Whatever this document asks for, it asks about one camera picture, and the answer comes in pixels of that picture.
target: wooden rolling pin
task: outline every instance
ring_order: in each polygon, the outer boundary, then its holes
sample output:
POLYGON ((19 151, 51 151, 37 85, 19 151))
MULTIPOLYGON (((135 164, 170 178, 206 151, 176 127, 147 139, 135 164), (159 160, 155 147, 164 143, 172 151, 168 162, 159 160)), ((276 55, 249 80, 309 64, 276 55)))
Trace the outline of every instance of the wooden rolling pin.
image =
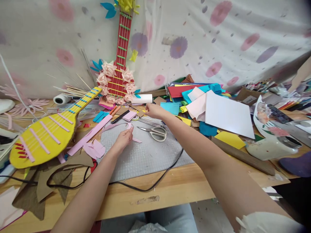
POLYGON ((240 151, 237 148, 230 146, 229 144, 217 138, 212 137, 211 141, 227 154, 232 155, 236 159, 241 160, 249 166, 258 169, 259 171, 266 173, 267 175, 275 175, 274 167, 270 163, 268 163, 268 161, 259 160, 251 156, 250 154, 244 153, 243 151, 240 151))

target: floral fabric backdrop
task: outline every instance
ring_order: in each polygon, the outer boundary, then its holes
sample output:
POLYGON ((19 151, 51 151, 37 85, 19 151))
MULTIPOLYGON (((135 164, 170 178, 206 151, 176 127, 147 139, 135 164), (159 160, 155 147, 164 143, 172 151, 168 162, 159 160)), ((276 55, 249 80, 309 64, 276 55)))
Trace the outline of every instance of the floral fabric backdrop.
MULTIPOLYGON (((28 97, 52 98, 53 88, 94 86, 88 61, 115 60, 119 13, 112 0, 2 0, 0 53, 28 97)), ((187 74, 230 91, 270 78, 311 49, 310 9, 290 0, 137 0, 127 65, 137 88, 158 89, 187 74), (136 49, 136 62, 129 61, 136 49)), ((0 65, 0 84, 9 84, 0 65)))

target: ruler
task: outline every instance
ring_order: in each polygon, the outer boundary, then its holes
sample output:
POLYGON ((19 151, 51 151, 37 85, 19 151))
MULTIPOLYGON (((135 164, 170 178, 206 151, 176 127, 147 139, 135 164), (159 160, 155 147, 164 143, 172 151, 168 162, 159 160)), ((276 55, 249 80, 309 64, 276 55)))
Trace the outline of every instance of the ruler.
POLYGON ((143 119, 143 118, 139 118, 138 120, 139 120, 140 122, 146 123, 146 124, 151 125, 151 126, 153 126, 153 127, 162 127, 162 128, 163 128, 162 125, 159 125, 159 124, 157 124, 157 123, 154 123, 154 122, 145 120, 145 119, 143 119))

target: person's left hand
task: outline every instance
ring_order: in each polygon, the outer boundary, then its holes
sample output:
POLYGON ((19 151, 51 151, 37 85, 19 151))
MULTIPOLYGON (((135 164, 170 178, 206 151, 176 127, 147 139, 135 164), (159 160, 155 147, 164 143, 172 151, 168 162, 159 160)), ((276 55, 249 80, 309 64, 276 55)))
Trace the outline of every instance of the person's left hand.
POLYGON ((123 150, 128 144, 131 143, 133 139, 133 130, 134 128, 131 127, 130 129, 122 131, 117 137, 117 140, 114 143, 114 146, 117 146, 119 149, 123 150))

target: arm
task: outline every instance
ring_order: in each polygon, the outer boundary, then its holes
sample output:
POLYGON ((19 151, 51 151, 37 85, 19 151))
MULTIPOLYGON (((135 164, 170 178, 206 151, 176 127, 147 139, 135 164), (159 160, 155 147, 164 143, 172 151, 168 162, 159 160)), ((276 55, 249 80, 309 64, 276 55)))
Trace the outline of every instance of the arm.
POLYGON ((146 107, 146 115, 164 121, 184 150, 202 169, 235 232, 240 230, 236 217, 242 219, 243 215, 254 212, 271 212, 290 218, 240 164, 204 135, 159 105, 147 104, 146 107))
POLYGON ((103 202, 117 159, 133 139, 133 128, 123 131, 54 225, 54 232, 90 232, 103 202))

